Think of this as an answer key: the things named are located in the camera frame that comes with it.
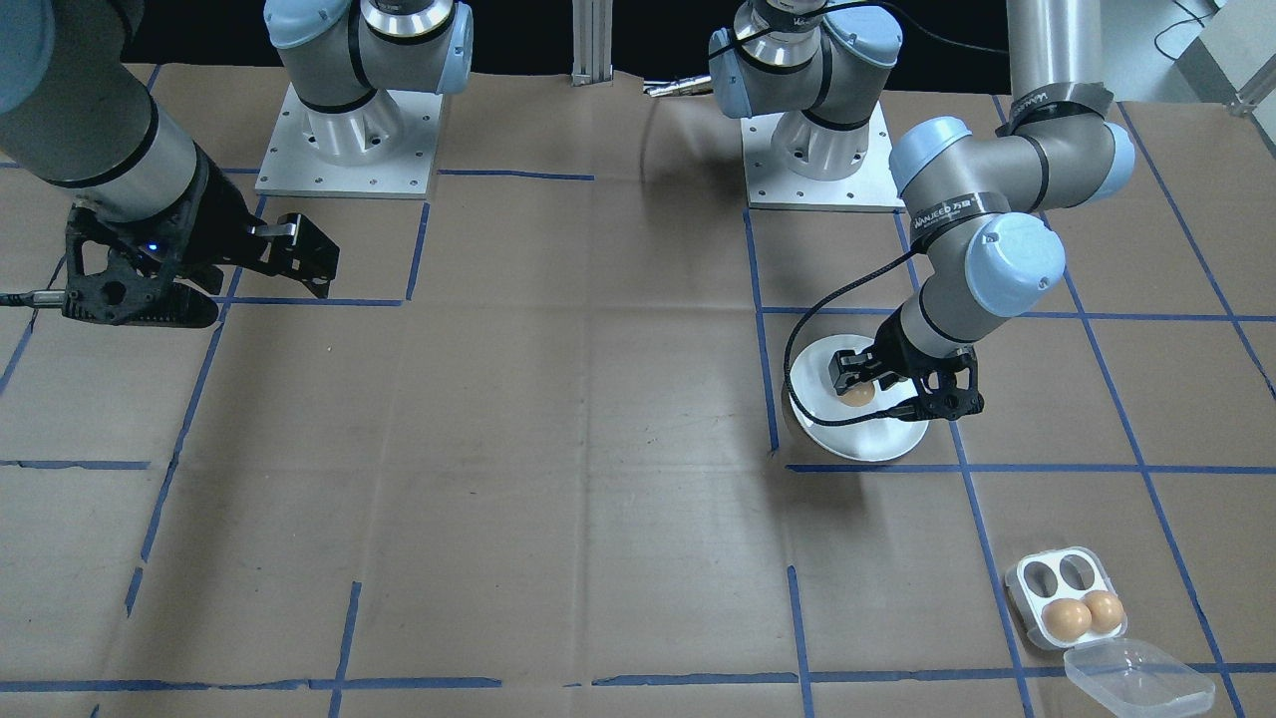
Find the clear plastic egg carton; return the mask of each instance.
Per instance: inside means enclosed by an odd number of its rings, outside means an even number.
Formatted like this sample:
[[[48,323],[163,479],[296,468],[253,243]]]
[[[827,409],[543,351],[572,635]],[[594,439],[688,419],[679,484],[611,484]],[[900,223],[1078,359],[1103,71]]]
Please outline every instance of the clear plastic egg carton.
[[[1082,601],[1094,590],[1116,593],[1095,552],[1081,546],[1021,559],[1005,573],[1005,587],[1020,616],[1023,617],[1028,640],[1046,650],[1065,650],[1096,640],[1123,636],[1129,625],[1129,617],[1125,616],[1120,625],[1110,631],[1097,633],[1090,629],[1071,641],[1060,640],[1045,629],[1042,613],[1050,603],[1060,598]]]

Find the metal base plate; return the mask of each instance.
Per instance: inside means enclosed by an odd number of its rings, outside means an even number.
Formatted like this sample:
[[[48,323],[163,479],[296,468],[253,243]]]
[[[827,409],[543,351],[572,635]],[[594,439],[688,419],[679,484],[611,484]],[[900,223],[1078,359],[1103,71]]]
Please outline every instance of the metal base plate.
[[[744,135],[744,179],[754,209],[819,209],[832,212],[893,212],[903,209],[891,176],[891,135],[882,105],[869,119],[869,150],[854,175],[837,181],[804,177],[771,150],[771,134],[782,114],[740,120]]]
[[[332,165],[305,136],[306,112],[288,85],[271,147],[256,177],[258,194],[271,196],[365,196],[424,199],[434,175],[443,97],[390,91],[403,112],[404,135],[385,159],[357,167]]]
[[[873,383],[875,393],[873,400],[866,406],[847,407],[842,404],[828,376],[828,362],[835,351],[842,348],[859,351],[872,343],[872,338],[852,333],[827,335],[798,355],[790,376],[792,377],[794,394],[798,395],[808,412],[820,420],[840,422],[889,409],[905,399],[917,395],[911,383],[898,383],[886,392],[882,392],[880,385]],[[929,422],[873,420],[849,427],[822,427],[803,417],[792,406],[791,397],[789,406],[803,431],[815,444],[843,459],[855,459],[856,462],[888,462],[903,457],[917,446],[929,426]]]

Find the cable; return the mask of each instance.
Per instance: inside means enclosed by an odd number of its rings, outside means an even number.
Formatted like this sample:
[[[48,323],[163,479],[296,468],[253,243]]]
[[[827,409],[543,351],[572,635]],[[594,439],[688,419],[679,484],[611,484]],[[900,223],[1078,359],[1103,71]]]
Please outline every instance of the cable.
[[[990,52],[993,55],[1009,55],[1008,50],[999,50],[997,47],[983,47],[980,45],[971,45],[968,42],[960,42],[957,40],[949,40],[947,37],[937,34],[937,33],[926,29],[925,27],[923,27],[921,23],[919,23],[912,15],[910,15],[906,11],[903,11],[902,8],[900,8],[894,3],[887,3],[886,0],[851,0],[849,3],[840,3],[837,5],[826,5],[826,6],[823,6],[823,8],[818,9],[818,10],[812,10],[809,13],[803,13],[803,14],[800,14],[798,17],[809,20],[809,19],[818,18],[820,15],[827,15],[829,13],[835,13],[837,10],[845,10],[846,8],[882,8],[884,10],[891,11],[896,17],[902,18],[909,24],[911,24],[912,27],[917,28],[919,31],[921,31],[923,34],[925,34],[926,37],[934,40],[935,42],[940,42],[943,45],[951,45],[953,47],[961,47],[962,50],[972,50],[972,51],[976,51],[976,52]],[[715,57],[717,57],[720,55],[723,55],[723,54],[726,54],[730,50],[741,48],[745,45],[748,45],[749,42],[753,42],[754,40],[758,40],[758,38],[762,38],[762,37],[766,37],[766,36],[771,34],[772,32],[775,32],[775,29],[776,28],[767,28],[767,29],[762,29],[762,31],[754,32],[754,33],[748,34],[748,36],[741,37],[741,38],[734,38],[734,40],[731,40],[731,42],[726,43],[725,46],[718,47],[713,52],[709,52],[708,59],[712,61]]]
[[[865,414],[863,417],[855,417],[854,420],[842,420],[842,421],[838,421],[838,422],[831,422],[828,420],[820,420],[819,417],[815,417],[814,414],[812,414],[810,409],[806,409],[806,407],[801,403],[801,400],[798,399],[798,393],[794,392],[792,376],[791,376],[792,375],[794,341],[798,339],[798,332],[800,332],[801,328],[804,325],[806,325],[806,321],[809,321],[815,314],[818,314],[820,309],[823,309],[826,305],[828,305],[829,301],[833,301],[838,296],[842,296],[843,293],[846,293],[846,292],[849,292],[849,291],[851,291],[851,289],[854,289],[854,288],[856,288],[859,286],[863,286],[863,284],[865,284],[865,283],[868,283],[868,282],[870,282],[870,281],[880,277],[882,274],[889,272],[891,269],[898,267],[900,264],[903,264],[905,261],[907,261],[909,259],[916,256],[917,254],[920,254],[920,253],[916,249],[910,249],[910,250],[905,251],[903,254],[901,254],[900,256],[892,259],[889,263],[887,263],[882,268],[874,269],[873,272],[869,272],[869,273],[864,274],[863,277],[852,281],[851,283],[843,286],[842,288],[838,288],[833,293],[829,293],[824,298],[820,298],[819,301],[817,301],[815,305],[812,306],[810,309],[808,309],[806,312],[803,314],[800,319],[798,319],[798,323],[794,324],[794,330],[789,333],[789,342],[785,343],[785,386],[783,386],[783,392],[789,395],[789,399],[792,400],[794,407],[798,409],[798,412],[801,413],[803,417],[806,417],[808,420],[810,420],[812,422],[819,425],[820,427],[849,427],[851,425],[859,425],[859,423],[869,422],[869,421],[873,421],[873,420],[884,420],[884,418],[887,418],[887,417],[891,416],[889,411],[883,409],[882,412],[874,412],[872,414]]]
[[[1174,29],[1174,28],[1176,28],[1179,26],[1185,26],[1185,24],[1191,24],[1191,23],[1197,23],[1198,26],[1201,26],[1203,28],[1205,27],[1205,20],[1208,19],[1208,18],[1215,17],[1216,14],[1219,14],[1219,10],[1213,10],[1210,14],[1202,17],[1202,15],[1197,15],[1196,13],[1193,13],[1192,10],[1189,10],[1188,6],[1184,5],[1183,3],[1180,3],[1179,0],[1170,0],[1170,1],[1174,3],[1175,5],[1178,5],[1179,9],[1183,10],[1184,13],[1187,13],[1191,18],[1185,19],[1185,20],[1179,20],[1179,22],[1176,22],[1174,24],[1170,24],[1169,27],[1166,27],[1161,32],[1156,33],[1156,36],[1152,38],[1152,46],[1156,47],[1156,51],[1160,52],[1162,57],[1165,57],[1166,60],[1174,62],[1174,61],[1178,60],[1178,57],[1175,57],[1174,55],[1170,55],[1165,50],[1161,50],[1161,37],[1164,37],[1165,33],[1170,32],[1171,29]]]

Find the plastic lid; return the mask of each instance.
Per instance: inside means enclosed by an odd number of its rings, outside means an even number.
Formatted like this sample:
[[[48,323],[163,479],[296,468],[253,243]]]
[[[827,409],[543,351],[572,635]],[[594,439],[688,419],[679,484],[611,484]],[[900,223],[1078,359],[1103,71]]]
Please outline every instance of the plastic lid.
[[[1063,278],[1063,242],[1032,214],[1009,212],[984,224],[966,250],[966,283],[998,316],[1018,316]]]
[[[833,37],[856,56],[879,68],[893,68],[903,34],[894,17],[882,8],[849,8],[824,17]]]
[[[40,87],[54,54],[54,6],[48,0],[5,4],[0,23],[0,114]]]
[[[1187,718],[1213,705],[1213,681],[1141,640],[1073,648],[1063,654],[1063,670],[1118,718]]]
[[[891,176],[894,177],[900,194],[949,144],[968,135],[966,122],[949,116],[931,117],[906,131],[891,150],[889,158]]]
[[[351,0],[267,0],[265,27],[271,45],[288,50],[319,37],[341,22]]]

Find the egg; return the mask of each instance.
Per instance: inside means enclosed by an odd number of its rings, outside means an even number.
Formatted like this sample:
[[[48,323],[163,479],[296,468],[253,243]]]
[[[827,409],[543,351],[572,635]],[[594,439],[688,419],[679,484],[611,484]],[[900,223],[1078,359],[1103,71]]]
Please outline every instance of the egg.
[[[874,383],[864,383],[861,385],[855,385],[846,390],[846,394],[838,397],[842,404],[847,407],[865,407],[877,395],[877,385]]]
[[[1092,590],[1086,594],[1085,602],[1092,619],[1090,627],[1096,633],[1110,633],[1125,620],[1125,607],[1111,592]]]
[[[1060,641],[1074,641],[1090,630],[1090,608],[1076,598],[1051,601],[1041,611],[1048,634]]]

